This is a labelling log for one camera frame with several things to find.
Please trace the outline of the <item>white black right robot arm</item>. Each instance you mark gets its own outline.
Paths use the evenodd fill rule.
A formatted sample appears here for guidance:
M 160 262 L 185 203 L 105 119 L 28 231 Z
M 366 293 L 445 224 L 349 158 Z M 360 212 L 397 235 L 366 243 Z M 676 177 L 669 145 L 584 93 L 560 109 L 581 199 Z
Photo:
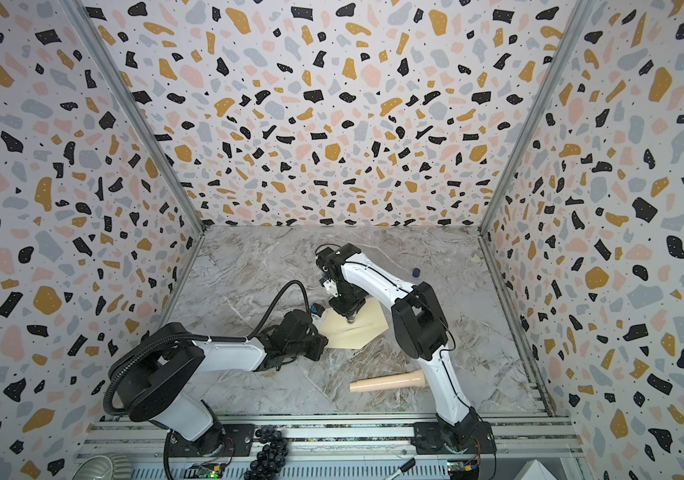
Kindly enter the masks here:
M 385 332 L 390 320 L 396 343 L 418 365 L 433 395 L 436 421 L 415 429 L 415 446 L 424 452 L 496 452 L 491 425 L 461 388 L 450 358 L 456 341 L 433 287 L 398 278 L 352 244 L 320 248 L 316 265 L 330 296 L 319 326 L 330 348 L 361 348 Z

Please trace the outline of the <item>cream paper envelope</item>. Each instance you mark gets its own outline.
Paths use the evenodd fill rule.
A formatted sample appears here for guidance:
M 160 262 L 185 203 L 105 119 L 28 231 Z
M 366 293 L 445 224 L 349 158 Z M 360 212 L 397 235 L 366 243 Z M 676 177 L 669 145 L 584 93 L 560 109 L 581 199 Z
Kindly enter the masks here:
M 328 339 L 331 349 L 359 350 L 389 329 L 382 305 L 368 298 L 350 322 L 333 309 L 326 310 L 318 324 L 319 333 Z

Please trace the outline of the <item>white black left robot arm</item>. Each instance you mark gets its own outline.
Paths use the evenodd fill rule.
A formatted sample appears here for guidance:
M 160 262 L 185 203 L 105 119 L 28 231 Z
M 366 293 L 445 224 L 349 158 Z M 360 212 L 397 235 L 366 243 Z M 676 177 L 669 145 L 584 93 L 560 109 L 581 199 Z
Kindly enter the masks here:
M 168 430 L 194 455 L 217 453 L 226 430 L 205 401 L 185 392 L 195 374 L 278 371 L 301 357 L 320 360 L 328 344 L 312 315 L 298 309 L 245 337 L 195 334 L 171 322 L 110 368 L 103 408 L 111 416 Z

